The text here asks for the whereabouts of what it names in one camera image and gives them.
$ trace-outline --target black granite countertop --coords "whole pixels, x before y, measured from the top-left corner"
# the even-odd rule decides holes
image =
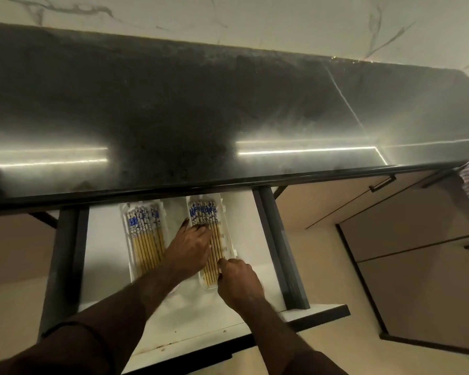
[[[458,70],[0,24],[0,211],[468,158]]]

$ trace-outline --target marble wall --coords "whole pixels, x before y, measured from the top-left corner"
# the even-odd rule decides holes
[[[458,68],[469,0],[0,0],[0,22]]]

